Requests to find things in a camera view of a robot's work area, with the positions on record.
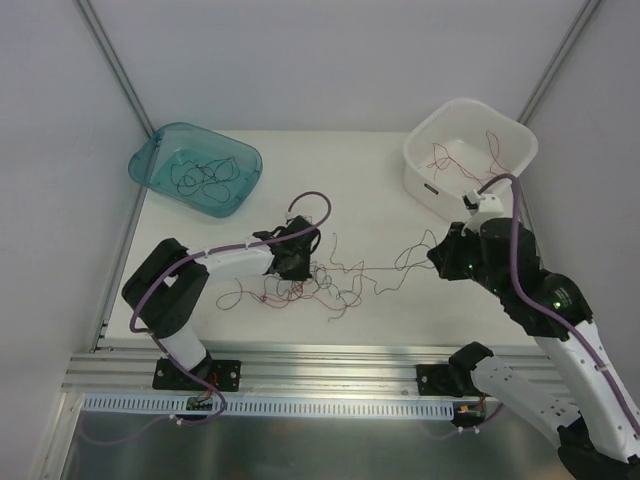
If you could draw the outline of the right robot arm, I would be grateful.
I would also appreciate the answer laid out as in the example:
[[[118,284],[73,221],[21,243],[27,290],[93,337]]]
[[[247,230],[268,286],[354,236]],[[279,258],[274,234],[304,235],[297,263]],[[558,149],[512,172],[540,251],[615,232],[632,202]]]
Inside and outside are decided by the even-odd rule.
[[[430,388],[496,398],[549,440],[576,479],[638,478],[639,409],[619,384],[580,289],[541,266],[533,233],[509,218],[476,231],[454,222],[427,257],[440,278],[470,280],[495,295],[553,363],[571,399],[536,387],[478,342],[451,355]]]

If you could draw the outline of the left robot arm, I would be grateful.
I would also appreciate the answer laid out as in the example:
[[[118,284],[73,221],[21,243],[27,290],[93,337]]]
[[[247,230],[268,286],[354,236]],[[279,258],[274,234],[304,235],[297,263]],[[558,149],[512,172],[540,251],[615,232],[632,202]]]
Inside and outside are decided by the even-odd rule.
[[[205,287],[263,275],[303,282],[310,278],[311,255],[320,238],[319,229],[302,216],[239,244],[203,252],[167,238],[126,281],[122,297],[173,360],[176,378],[189,389],[199,389],[209,380],[212,359],[190,319]]]

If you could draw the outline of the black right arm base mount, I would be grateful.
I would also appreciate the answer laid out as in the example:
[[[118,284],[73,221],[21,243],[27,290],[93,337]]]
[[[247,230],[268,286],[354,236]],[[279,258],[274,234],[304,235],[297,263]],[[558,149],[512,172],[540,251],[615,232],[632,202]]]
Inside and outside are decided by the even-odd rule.
[[[472,342],[452,354],[446,363],[418,364],[415,366],[416,383],[420,396],[447,396],[454,398],[481,397],[471,379],[471,372],[493,351],[479,342]]]

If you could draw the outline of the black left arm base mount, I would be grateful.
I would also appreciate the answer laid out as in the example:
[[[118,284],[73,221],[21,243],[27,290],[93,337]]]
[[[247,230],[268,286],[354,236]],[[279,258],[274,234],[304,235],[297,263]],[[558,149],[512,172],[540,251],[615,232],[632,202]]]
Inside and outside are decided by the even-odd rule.
[[[219,392],[237,392],[240,386],[240,360],[213,359],[206,355],[194,368],[179,367],[171,356],[156,363],[151,386],[158,391],[203,391],[214,387]]]

